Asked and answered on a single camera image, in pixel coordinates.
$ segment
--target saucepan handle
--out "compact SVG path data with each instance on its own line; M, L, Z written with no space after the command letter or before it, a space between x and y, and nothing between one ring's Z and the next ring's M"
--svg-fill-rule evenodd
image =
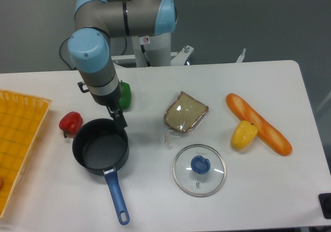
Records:
M130 217L125 205L121 188L119 187L117 171L114 169L104 171L104 178L106 179L110 194L112 195L118 221L122 225L126 225L130 222Z

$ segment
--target sandwich bag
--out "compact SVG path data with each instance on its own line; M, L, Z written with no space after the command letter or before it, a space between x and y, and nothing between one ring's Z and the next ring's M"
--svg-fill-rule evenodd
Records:
M209 107L189 93L178 91L169 103L164 116L165 142L169 137L184 137L192 134L205 119Z

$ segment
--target plastic tray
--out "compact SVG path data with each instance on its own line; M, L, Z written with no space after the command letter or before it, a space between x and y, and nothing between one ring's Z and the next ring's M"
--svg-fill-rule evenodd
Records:
M28 161L51 100L0 89L0 218Z

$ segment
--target blue handle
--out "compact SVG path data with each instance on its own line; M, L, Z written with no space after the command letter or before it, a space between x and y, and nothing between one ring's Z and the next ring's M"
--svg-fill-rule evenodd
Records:
M116 214L119 223L126 225L130 222L128 210L125 205L121 188L119 187L117 171L115 169L104 172L104 178L108 184L110 194L112 195L113 203L115 206ZM121 214L125 215L126 220L123 221Z
M202 156L195 156L191 161L191 168L197 174L206 174L210 170L210 160Z

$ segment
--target pot lid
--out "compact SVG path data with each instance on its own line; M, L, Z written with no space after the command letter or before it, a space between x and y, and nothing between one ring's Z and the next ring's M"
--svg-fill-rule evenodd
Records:
M215 149L194 144L178 153L172 173L177 185L184 192L194 197L208 197L222 187L226 165Z

